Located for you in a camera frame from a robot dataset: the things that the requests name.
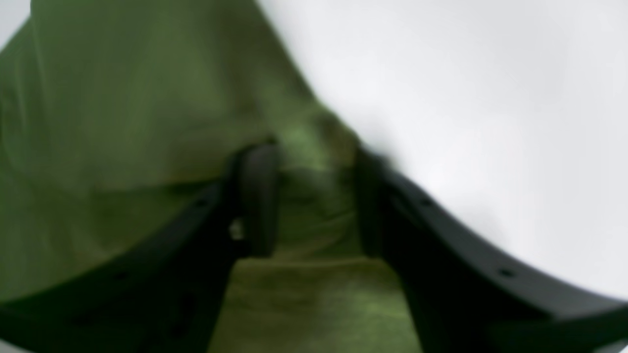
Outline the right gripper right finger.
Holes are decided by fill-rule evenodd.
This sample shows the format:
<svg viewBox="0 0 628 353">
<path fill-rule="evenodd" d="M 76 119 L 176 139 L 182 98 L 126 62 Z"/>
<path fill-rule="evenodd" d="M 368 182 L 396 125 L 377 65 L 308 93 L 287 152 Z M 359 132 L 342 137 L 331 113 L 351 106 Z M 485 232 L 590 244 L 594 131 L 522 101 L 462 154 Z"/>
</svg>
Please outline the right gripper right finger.
<svg viewBox="0 0 628 353">
<path fill-rule="evenodd" d="M 354 195 L 368 257 L 399 278 L 424 353 L 619 353 L 627 301 L 525 264 L 359 147 Z"/>
</svg>

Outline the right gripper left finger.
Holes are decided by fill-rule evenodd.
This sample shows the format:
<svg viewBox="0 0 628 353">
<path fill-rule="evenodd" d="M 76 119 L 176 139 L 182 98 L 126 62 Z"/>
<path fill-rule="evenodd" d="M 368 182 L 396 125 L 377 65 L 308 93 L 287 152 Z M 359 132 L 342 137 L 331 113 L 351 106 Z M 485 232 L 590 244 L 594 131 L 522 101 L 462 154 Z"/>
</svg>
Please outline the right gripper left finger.
<svg viewBox="0 0 628 353">
<path fill-rule="evenodd" d="M 152 237 L 1 306 L 2 340 L 33 353 L 204 353 L 238 259 L 275 248 L 280 152 L 246 148 Z"/>
</svg>

